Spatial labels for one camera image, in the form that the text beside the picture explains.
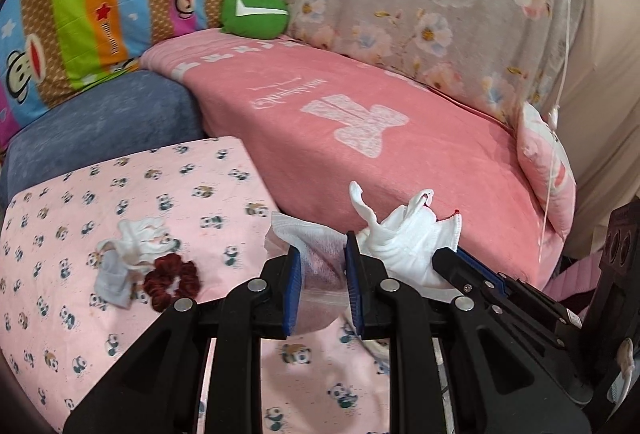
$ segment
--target beige curtain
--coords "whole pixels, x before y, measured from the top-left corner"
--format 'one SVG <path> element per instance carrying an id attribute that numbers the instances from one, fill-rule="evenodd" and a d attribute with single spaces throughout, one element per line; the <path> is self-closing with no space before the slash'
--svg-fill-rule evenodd
<path id="1" fill-rule="evenodd" d="M 564 252 L 582 258 L 604 244 L 610 212 L 640 195 L 640 0 L 586 1 L 558 136 L 578 186 Z"/>

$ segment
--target blue gripper pad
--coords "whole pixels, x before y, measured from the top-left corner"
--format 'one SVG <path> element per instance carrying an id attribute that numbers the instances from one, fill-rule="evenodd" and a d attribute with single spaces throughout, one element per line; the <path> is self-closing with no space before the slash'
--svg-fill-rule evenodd
<path id="1" fill-rule="evenodd" d="M 358 267 L 353 251 L 358 251 L 357 243 L 351 235 L 347 237 L 347 246 L 344 249 L 345 272 L 347 275 L 347 289 L 349 290 L 349 302 L 351 305 L 351 319 L 356 328 L 356 333 L 362 336 L 364 332 L 364 317 L 362 315 L 362 293 L 358 282 Z"/>
<path id="2" fill-rule="evenodd" d="M 289 247 L 287 254 L 287 264 L 289 264 L 289 280 L 282 296 L 284 318 L 282 329 L 287 337 L 293 334 L 298 318 L 298 305 L 300 304 L 300 292 L 302 291 L 302 261 L 300 252 L 293 246 Z"/>
<path id="3" fill-rule="evenodd" d="M 462 248 L 458 247 L 456 254 L 459 258 L 465 261 L 471 268 L 473 268 L 478 273 L 480 273 L 485 280 L 488 280 L 489 282 L 493 283 L 496 289 L 498 290 L 498 292 L 500 292 L 500 295 L 502 295 L 503 297 L 508 296 L 506 286 L 504 285 L 504 280 L 500 276 L 495 274 L 493 271 L 489 270 L 489 268 L 487 268 L 475 257 L 472 257 L 470 254 L 465 252 Z"/>

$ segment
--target black device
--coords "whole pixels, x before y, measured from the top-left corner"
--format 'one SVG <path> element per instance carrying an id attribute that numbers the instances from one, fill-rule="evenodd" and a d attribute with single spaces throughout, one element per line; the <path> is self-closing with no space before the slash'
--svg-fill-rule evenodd
<path id="1" fill-rule="evenodd" d="M 639 340 L 639 224 L 640 202 L 612 213 L 582 328 L 561 304 L 463 250 L 433 258 L 462 295 L 451 304 L 425 299 L 361 255 L 350 232 L 344 256 L 356 332 L 390 339 L 390 434 L 446 433 L 432 337 L 442 346 L 458 434 L 635 432 L 640 386 L 610 419 L 606 393 L 620 372 L 618 346 Z M 224 299 L 176 301 L 78 404 L 63 434 L 193 433 L 212 338 L 205 432 L 262 432 L 260 339 L 291 333 L 300 281 L 292 247 Z"/>

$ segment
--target white cord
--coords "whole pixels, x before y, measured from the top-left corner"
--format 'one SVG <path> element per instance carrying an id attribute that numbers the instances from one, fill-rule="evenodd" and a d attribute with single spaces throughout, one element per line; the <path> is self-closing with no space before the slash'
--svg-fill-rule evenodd
<path id="1" fill-rule="evenodd" d="M 566 0 L 566 33 L 564 40 L 564 65 L 562 66 L 562 78 L 560 80 L 560 87 L 558 89 L 558 94 L 556 95 L 556 102 L 549 112 L 548 125 L 551 130 L 551 134 L 554 137 L 554 140 L 558 142 L 558 135 L 556 134 L 556 130 L 558 130 L 558 117 L 559 117 L 559 107 L 560 107 L 560 98 L 562 97 L 562 91 L 564 90 L 564 83 L 566 82 L 566 72 L 569 64 L 569 46 L 571 43 L 571 0 Z M 542 263 L 542 247 L 545 244 L 545 232 L 546 232 L 546 219 L 549 213 L 549 200 L 551 199 L 551 185 L 553 183 L 553 175 L 554 175 L 554 161 L 556 160 L 556 148 L 553 147 L 551 151 L 551 164 L 549 165 L 549 179 L 546 183 L 546 202 L 545 202 L 545 215 L 542 221 L 542 231 L 540 233 L 540 248 L 538 250 L 538 264 Z"/>
<path id="2" fill-rule="evenodd" d="M 616 401 L 616 405 L 613 407 L 609 417 L 613 416 L 620 408 L 620 405 L 625 401 L 626 395 L 629 394 L 629 389 L 631 388 L 631 380 L 633 379 L 634 369 L 636 368 L 636 363 L 634 362 L 634 343 L 631 338 L 625 338 L 622 340 L 622 343 L 618 348 L 616 361 L 620 366 L 620 372 L 622 373 L 624 384 L 622 386 L 620 397 Z"/>

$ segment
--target green stripe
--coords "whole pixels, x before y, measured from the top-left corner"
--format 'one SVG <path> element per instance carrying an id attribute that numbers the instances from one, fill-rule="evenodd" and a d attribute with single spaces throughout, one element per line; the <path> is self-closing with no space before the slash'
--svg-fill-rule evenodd
<path id="1" fill-rule="evenodd" d="M 86 17 L 84 0 L 52 0 L 53 16 L 66 72 L 74 89 L 83 88 L 82 78 L 103 76 L 94 31 Z"/>

